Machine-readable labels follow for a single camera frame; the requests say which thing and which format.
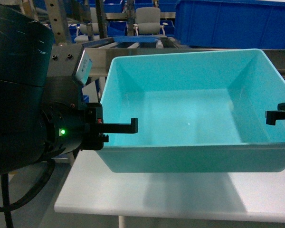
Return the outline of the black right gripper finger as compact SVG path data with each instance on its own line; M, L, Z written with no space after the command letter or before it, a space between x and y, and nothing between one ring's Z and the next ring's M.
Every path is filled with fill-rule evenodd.
M266 111L266 124L275 125L278 120L285 120L285 103L279 103L277 110Z

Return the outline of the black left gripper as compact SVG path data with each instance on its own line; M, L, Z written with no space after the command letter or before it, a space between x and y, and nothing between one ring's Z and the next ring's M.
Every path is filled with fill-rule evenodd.
M104 133L138 133L138 118L125 124L103 123L100 103L85 103L82 110L57 102L44 104L41 116L47 139L40 162L78 150L101 150L109 142L109 136Z

